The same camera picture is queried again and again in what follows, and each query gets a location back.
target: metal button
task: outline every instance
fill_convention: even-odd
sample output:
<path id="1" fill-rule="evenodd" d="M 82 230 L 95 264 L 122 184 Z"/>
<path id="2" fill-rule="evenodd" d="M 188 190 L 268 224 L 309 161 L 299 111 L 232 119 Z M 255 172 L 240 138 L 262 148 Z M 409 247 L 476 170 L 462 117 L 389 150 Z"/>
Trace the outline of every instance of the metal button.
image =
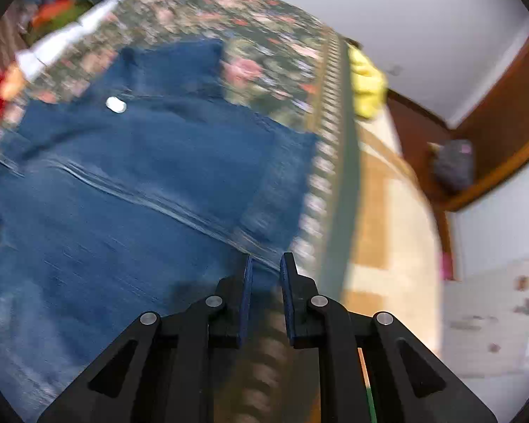
<path id="1" fill-rule="evenodd" d="M 390 313 L 380 312 L 378 315 L 376 315 L 376 321 L 378 321 L 380 324 L 384 324 L 385 326 L 392 324 L 393 320 L 394 317 L 390 315 Z"/>
<path id="2" fill-rule="evenodd" d="M 153 312 L 147 312 L 143 313 L 141 315 L 141 318 L 139 321 L 141 321 L 141 324 L 144 324 L 148 326 L 149 324 L 153 324 L 157 320 L 157 315 L 155 315 Z"/>
<path id="3" fill-rule="evenodd" d="M 118 97 L 108 97 L 106 100 L 106 106 L 113 112 L 124 112 L 127 109 L 127 105 L 124 101 L 121 101 Z"/>
<path id="4" fill-rule="evenodd" d="M 208 307 L 219 307 L 223 303 L 223 299 L 218 295 L 211 295 L 206 299 L 206 305 Z"/>
<path id="5" fill-rule="evenodd" d="M 324 295 L 315 295 L 311 298 L 311 304 L 315 305 L 316 307 L 325 307 L 328 303 L 327 297 Z"/>

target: metal screw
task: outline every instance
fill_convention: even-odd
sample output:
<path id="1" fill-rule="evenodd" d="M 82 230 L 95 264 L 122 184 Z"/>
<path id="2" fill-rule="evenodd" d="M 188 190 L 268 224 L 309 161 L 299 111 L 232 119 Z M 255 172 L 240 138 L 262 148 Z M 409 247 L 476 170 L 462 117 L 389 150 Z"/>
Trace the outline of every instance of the metal screw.
<path id="1" fill-rule="evenodd" d="M 324 295 L 315 295 L 311 298 L 311 304 L 316 307 L 325 307 L 329 301 Z"/>
<path id="2" fill-rule="evenodd" d="M 223 299 L 218 295 L 211 295 L 206 299 L 206 305 L 208 307 L 219 307 L 223 303 Z"/>
<path id="3" fill-rule="evenodd" d="M 141 318 L 139 319 L 139 321 L 141 321 L 141 324 L 144 324 L 145 326 L 153 324 L 156 320 L 157 315 L 155 315 L 153 312 L 143 313 L 141 315 Z"/>
<path id="4" fill-rule="evenodd" d="M 390 313 L 380 312 L 378 315 L 376 315 L 376 321 L 378 321 L 380 324 L 384 324 L 385 326 L 392 324 L 393 320 L 394 317 L 390 315 Z"/>

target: black gripper frame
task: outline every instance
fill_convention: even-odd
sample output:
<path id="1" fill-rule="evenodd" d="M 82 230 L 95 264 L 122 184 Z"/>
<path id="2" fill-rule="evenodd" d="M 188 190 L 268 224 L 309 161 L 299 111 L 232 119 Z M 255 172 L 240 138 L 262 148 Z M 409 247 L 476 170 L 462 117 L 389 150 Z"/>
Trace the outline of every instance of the black gripper frame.
<path id="1" fill-rule="evenodd" d="M 372 318 L 318 296 L 291 253 L 280 264 L 286 332 L 319 349 L 322 423 L 492 423 L 492 412 L 389 313 Z M 182 313 L 143 313 L 44 411 L 38 423 L 212 423 L 209 354 L 247 333 L 251 257 Z"/>

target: dark gray object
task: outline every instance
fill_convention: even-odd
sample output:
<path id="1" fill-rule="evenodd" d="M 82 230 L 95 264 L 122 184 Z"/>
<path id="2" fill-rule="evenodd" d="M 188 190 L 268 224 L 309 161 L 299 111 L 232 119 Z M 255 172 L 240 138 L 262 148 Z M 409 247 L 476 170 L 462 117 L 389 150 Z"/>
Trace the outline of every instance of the dark gray object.
<path id="1" fill-rule="evenodd" d="M 468 140 L 443 145 L 433 161 L 433 173 L 449 189 L 458 192 L 474 182 L 474 154 Z"/>

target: bed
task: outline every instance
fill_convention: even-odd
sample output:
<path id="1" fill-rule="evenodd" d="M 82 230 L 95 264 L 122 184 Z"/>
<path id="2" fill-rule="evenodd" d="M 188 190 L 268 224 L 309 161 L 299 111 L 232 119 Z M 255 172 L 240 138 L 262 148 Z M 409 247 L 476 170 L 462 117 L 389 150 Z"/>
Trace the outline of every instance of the bed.
<path id="1" fill-rule="evenodd" d="M 4 114 L 14 131 L 30 98 L 69 101 L 130 44 L 226 42 L 227 99 L 319 136 L 294 252 L 300 273 L 354 312 L 387 310 L 438 353 L 440 245 L 429 204 L 401 158 L 389 111 L 353 109 L 347 43 L 280 0 L 121 0 L 69 45 Z"/>

